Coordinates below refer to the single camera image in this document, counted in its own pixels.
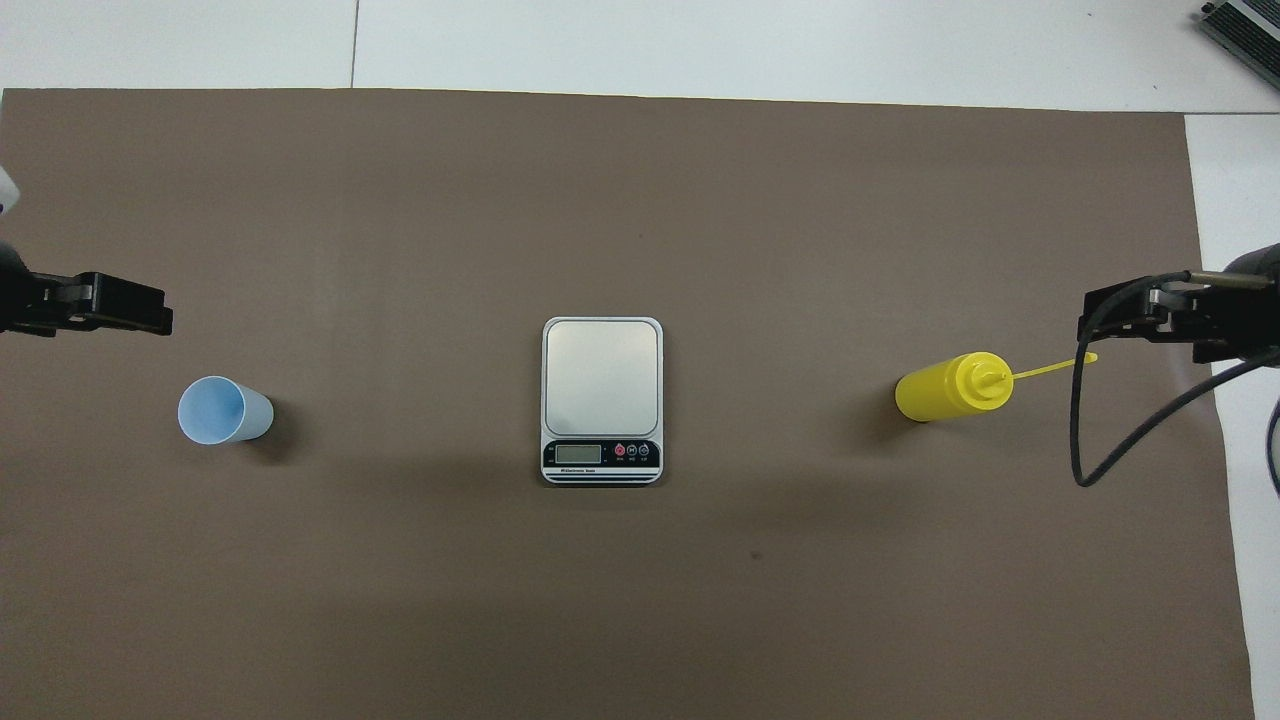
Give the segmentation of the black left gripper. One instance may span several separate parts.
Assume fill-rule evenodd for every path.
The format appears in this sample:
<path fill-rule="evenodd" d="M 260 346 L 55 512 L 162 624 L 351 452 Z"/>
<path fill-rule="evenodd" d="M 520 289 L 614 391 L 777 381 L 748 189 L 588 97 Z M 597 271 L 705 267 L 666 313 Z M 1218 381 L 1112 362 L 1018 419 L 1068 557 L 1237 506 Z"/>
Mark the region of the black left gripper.
<path fill-rule="evenodd" d="M 92 307 L 92 319 L 84 315 Z M 22 325 L 28 311 L 28 329 Z M 101 327 L 156 336 L 173 332 L 173 310 L 163 290 L 105 273 L 31 273 L 1 241 L 1 332 L 55 337 L 59 331 Z"/>

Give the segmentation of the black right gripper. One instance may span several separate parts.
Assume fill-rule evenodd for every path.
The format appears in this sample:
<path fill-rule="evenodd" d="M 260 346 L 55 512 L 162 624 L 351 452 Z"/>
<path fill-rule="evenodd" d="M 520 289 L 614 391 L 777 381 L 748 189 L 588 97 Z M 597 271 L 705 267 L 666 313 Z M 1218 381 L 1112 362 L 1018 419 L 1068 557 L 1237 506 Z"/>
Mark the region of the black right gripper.
<path fill-rule="evenodd" d="M 1279 246 L 1247 252 L 1228 274 L 1262 275 L 1262 290 L 1158 288 L 1158 278 L 1135 278 L 1085 292 L 1078 318 L 1078 342 L 1103 340 L 1207 338 L 1196 342 L 1196 363 L 1248 360 L 1277 348 Z M 1155 305 L 1149 293 L 1155 291 Z M 1158 310 L 1161 322 L 1158 323 Z"/>

